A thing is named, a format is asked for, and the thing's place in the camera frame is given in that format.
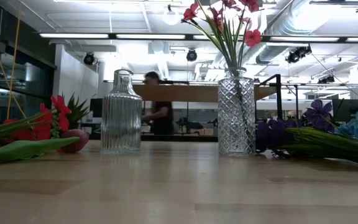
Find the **computer monitor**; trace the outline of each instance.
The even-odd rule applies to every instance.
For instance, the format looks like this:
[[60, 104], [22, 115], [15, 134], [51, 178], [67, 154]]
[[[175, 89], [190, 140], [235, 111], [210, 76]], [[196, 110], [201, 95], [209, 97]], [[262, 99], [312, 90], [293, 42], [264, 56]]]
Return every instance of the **computer monitor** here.
[[358, 100], [333, 100], [333, 112], [336, 122], [349, 122], [358, 112]]
[[94, 118], [102, 117], [102, 107], [103, 107], [103, 99], [91, 99], [91, 105], [89, 106], [89, 110], [93, 112]]

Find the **glass vase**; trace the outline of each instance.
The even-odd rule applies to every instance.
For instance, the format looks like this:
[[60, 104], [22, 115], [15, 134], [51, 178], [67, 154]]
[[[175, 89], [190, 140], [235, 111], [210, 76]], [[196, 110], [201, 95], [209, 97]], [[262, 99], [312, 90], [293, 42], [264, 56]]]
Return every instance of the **glass vase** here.
[[129, 70], [114, 72], [114, 85], [103, 98], [101, 152], [132, 154], [140, 151], [142, 97], [132, 87]]
[[222, 156], [248, 157], [255, 153], [254, 81], [245, 68], [227, 68], [219, 81], [218, 141]]

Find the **dark shirt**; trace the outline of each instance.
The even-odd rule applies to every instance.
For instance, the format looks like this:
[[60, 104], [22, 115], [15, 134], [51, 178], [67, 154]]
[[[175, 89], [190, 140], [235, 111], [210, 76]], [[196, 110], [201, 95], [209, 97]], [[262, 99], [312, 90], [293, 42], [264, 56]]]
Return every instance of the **dark shirt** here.
[[173, 134], [172, 102], [153, 102], [154, 112], [160, 111], [163, 107], [168, 108], [168, 114], [166, 117], [154, 120], [154, 134]]

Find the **wooden table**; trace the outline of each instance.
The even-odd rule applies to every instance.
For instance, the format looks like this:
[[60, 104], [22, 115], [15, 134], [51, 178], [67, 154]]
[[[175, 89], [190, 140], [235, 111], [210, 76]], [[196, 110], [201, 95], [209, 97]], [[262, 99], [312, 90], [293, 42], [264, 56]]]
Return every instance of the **wooden table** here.
[[216, 143], [98, 148], [0, 164], [0, 223], [358, 223], [355, 165], [222, 158]]

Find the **person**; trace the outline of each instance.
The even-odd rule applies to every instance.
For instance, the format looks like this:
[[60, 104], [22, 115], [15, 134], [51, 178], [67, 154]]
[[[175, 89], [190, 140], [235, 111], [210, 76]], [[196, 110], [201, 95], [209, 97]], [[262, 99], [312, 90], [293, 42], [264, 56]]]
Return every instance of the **person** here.
[[[156, 72], [146, 73], [144, 83], [146, 85], [159, 85], [160, 77]], [[142, 119], [153, 120], [153, 132], [155, 135], [173, 134], [172, 102], [153, 102], [152, 111], [146, 111]]]

